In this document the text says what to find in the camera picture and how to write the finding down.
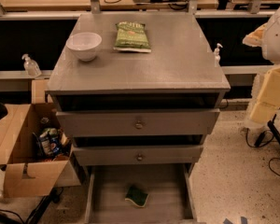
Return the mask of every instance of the concrete floor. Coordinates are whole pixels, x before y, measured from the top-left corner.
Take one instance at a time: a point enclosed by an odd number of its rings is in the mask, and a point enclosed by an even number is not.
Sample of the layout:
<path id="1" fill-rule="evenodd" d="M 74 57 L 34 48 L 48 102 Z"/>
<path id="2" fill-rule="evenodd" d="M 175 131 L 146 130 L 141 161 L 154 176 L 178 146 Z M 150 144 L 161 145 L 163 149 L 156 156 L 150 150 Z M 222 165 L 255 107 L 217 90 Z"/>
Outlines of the concrete floor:
<path id="1" fill-rule="evenodd" d="M 202 157 L 190 177 L 198 221 L 280 223 L 280 176 L 269 168 L 271 158 L 280 158 L 280 146 L 271 142 L 262 148 L 249 147 L 242 129 L 244 117 L 243 110 L 222 111 L 213 133 L 206 138 Z M 280 111 L 275 126 L 280 132 Z M 248 136 L 250 144 L 257 135 Z M 280 161 L 273 160 L 271 165 L 280 174 Z M 60 202 L 51 203 L 39 223 L 84 223 L 86 199 L 86 185 L 64 188 Z M 0 208 L 17 212 L 26 220 L 39 201 L 4 199 Z"/>

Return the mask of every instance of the small packet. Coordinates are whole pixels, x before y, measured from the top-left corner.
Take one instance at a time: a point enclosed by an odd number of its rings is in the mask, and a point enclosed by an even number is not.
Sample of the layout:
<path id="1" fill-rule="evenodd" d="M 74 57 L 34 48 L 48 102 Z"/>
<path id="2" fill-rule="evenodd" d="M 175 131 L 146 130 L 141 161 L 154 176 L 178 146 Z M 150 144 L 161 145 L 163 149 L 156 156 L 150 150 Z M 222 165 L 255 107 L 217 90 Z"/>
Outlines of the small packet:
<path id="1" fill-rule="evenodd" d="M 151 52 L 143 23 L 122 21 L 117 23 L 116 27 L 118 35 L 114 49 Z"/>

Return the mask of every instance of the cardboard box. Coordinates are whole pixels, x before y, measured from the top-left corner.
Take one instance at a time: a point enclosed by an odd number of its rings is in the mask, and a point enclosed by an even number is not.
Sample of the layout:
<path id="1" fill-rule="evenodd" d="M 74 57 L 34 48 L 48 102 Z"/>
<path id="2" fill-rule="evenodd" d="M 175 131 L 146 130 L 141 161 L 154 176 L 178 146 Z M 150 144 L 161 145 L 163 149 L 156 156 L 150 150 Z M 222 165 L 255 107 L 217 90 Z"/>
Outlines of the cardboard box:
<path id="1" fill-rule="evenodd" d="M 46 80 L 33 81 L 33 102 L 45 100 L 46 85 Z M 81 185 L 84 172 L 73 153 L 68 161 L 36 162 L 33 133 L 40 132 L 42 117 L 59 125 L 54 104 L 7 105 L 7 110 L 0 120 L 0 165 L 6 165 L 4 197 L 46 196 L 54 187 Z"/>

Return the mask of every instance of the gray dresser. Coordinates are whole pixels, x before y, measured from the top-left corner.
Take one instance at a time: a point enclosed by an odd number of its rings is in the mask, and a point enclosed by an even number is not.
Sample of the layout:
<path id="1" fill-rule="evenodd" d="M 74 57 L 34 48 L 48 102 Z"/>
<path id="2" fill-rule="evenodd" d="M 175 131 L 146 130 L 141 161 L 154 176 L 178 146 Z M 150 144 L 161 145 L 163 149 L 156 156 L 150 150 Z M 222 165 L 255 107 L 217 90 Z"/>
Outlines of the gray dresser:
<path id="1" fill-rule="evenodd" d="M 144 23 L 152 52 L 114 50 L 120 21 Z M 189 175 L 230 85 L 195 18 L 90 13 L 80 32 L 102 36 L 98 56 L 84 63 L 64 48 L 48 94 L 90 173 L 86 223 L 196 223 Z M 145 207 L 124 200 L 130 185 L 148 194 Z"/>

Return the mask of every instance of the drawer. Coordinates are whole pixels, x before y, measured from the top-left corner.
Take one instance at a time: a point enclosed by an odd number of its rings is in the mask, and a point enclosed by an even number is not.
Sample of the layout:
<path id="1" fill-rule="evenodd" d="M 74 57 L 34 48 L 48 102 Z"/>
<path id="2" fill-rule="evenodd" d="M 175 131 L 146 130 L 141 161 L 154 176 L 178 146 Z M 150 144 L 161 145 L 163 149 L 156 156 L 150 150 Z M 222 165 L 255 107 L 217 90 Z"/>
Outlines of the drawer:
<path id="1" fill-rule="evenodd" d="M 210 134 L 218 109 L 58 112 L 68 137 Z"/>
<path id="2" fill-rule="evenodd" d="M 81 166 L 151 163 L 194 163 L 203 145 L 73 147 Z"/>
<path id="3" fill-rule="evenodd" d="M 148 194 L 144 207 L 125 200 L 129 187 Z M 197 223 L 183 164 L 91 168 L 85 223 Z"/>

